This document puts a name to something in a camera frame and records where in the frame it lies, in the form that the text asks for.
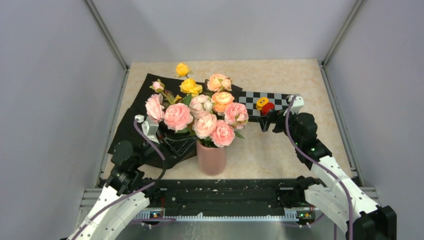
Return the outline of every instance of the red object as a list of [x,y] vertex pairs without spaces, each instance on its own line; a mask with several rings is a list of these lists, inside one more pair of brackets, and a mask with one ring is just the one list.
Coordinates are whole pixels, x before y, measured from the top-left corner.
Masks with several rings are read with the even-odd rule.
[[268,114],[268,112],[269,112],[271,109],[273,109],[274,107],[275,107],[274,103],[272,103],[272,102],[268,102],[267,104],[265,104],[265,105],[262,107],[262,110],[260,111],[260,114],[261,114],[261,115],[267,115],[267,114]]

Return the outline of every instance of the table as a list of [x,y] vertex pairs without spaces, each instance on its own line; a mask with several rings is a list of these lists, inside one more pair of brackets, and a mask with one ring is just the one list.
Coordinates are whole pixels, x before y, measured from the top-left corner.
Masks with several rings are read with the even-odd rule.
[[[334,112],[330,104],[320,67],[316,59],[186,61],[189,74],[197,82],[210,75],[222,73],[231,77],[233,84],[244,91],[300,94],[305,106],[300,112],[314,115],[318,124],[318,138],[332,151],[340,167],[352,176],[351,167],[342,143]],[[134,62],[117,118],[119,122],[133,103],[146,74],[175,78],[178,62]],[[178,163],[166,171],[163,179],[293,179],[300,175],[315,177],[296,157],[295,150],[284,133],[262,132],[258,123],[250,122],[227,148],[227,166],[223,173],[208,176],[200,172],[197,157]],[[113,163],[109,155],[103,178],[106,179]],[[161,169],[144,165],[139,168],[147,177],[157,178]]]

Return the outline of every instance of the vase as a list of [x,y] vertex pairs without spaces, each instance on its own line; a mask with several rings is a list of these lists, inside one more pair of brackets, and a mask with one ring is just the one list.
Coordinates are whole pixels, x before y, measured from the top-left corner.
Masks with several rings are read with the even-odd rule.
[[214,176],[222,173],[227,165],[225,147],[207,147],[196,141],[197,162],[202,173]]

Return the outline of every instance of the gray floor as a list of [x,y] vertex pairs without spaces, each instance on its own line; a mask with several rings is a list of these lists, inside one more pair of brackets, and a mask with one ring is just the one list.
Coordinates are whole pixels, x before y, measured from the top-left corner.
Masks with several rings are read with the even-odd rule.
[[[128,226],[117,240],[332,240],[334,224],[328,218],[311,228],[281,226],[280,222],[174,222],[149,230]],[[337,230],[337,239],[346,239]]]

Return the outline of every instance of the orange flower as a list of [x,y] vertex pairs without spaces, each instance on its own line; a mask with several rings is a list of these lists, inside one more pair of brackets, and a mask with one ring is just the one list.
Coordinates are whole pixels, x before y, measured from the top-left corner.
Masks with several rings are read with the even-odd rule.
[[233,101],[234,97],[231,95],[231,93],[225,91],[215,92],[212,95],[212,103],[214,103],[213,110],[215,110],[217,113],[223,113],[227,106],[232,104]]

